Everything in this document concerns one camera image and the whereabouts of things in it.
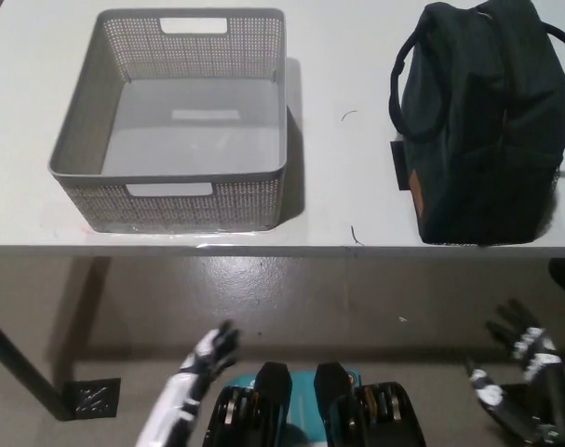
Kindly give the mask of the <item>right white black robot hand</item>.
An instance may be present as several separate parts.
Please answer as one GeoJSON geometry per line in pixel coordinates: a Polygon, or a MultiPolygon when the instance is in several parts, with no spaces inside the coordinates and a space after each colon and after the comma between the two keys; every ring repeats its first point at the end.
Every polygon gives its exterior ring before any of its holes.
{"type": "Polygon", "coordinates": [[[497,384],[469,359],[466,372],[480,407],[518,443],[565,446],[565,365],[550,333],[516,299],[498,305],[504,321],[487,321],[491,338],[521,369],[520,384],[497,384]]]}

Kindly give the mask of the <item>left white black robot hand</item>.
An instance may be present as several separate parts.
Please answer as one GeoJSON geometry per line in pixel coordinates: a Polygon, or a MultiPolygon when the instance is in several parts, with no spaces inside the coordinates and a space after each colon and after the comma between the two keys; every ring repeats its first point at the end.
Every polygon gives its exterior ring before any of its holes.
{"type": "Polygon", "coordinates": [[[136,441],[138,447],[185,446],[211,384],[237,360],[239,329],[227,319],[208,331],[169,377],[136,441]]]}

